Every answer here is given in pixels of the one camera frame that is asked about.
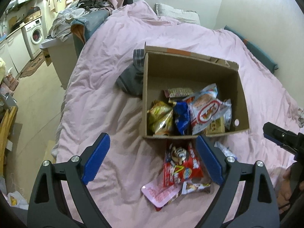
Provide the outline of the person's right hand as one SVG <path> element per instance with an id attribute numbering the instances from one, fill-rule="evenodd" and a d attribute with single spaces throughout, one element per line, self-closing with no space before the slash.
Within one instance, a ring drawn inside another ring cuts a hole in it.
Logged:
<path id="1" fill-rule="evenodd" d="M 282 214 L 284 211 L 289 209 L 289 199 L 292 195 L 292 190 L 290 186 L 290 175 L 291 168 L 293 164 L 287 168 L 285 173 L 282 176 L 282 182 L 280 185 L 280 189 L 278 190 L 277 203 L 279 207 L 279 213 Z"/>

